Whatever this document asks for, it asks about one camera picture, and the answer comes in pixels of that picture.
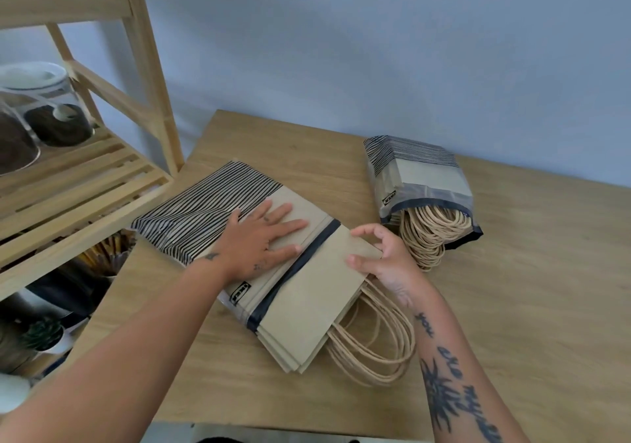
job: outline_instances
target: succulent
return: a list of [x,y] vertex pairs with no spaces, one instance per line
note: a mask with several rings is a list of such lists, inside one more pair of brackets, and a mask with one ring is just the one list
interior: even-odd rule
[[20,342],[29,350],[44,351],[53,347],[63,334],[64,327],[58,320],[45,317],[30,324],[20,337]]

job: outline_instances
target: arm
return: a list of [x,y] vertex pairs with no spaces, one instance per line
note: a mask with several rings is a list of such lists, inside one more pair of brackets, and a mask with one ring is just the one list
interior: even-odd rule
[[236,209],[212,254],[7,415],[0,441],[140,441],[222,288],[299,253],[294,245],[268,250],[307,224],[278,223],[290,204],[270,208],[265,201],[241,224]]
[[438,443],[528,443],[471,351],[445,299],[418,269],[403,241],[379,224],[353,229],[374,234],[381,260],[349,256],[347,264],[374,274],[414,311],[416,342],[434,437]]

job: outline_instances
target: white wall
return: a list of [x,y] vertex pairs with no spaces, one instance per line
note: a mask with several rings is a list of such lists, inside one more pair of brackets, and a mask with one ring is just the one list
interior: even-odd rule
[[[223,108],[631,186],[631,0],[148,6],[185,152]],[[122,26],[64,31],[80,60],[138,94]],[[42,30],[0,32],[0,60],[26,58],[57,58]]]

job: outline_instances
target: glass jar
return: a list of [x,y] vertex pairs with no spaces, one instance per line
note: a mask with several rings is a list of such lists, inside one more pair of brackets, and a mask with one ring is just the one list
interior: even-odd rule
[[39,154],[16,113],[0,101],[0,175],[31,165]]
[[57,64],[20,62],[0,66],[0,92],[48,146],[76,146],[94,133],[68,73]]

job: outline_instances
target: forearm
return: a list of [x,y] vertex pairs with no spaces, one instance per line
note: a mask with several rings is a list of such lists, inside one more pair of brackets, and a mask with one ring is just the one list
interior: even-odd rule
[[137,442],[225,283],[215,263],[178,282],[12,412],[0,440]]
[[410,300],[437,443],[528,442],[445,299],[420,272],[416,278]]

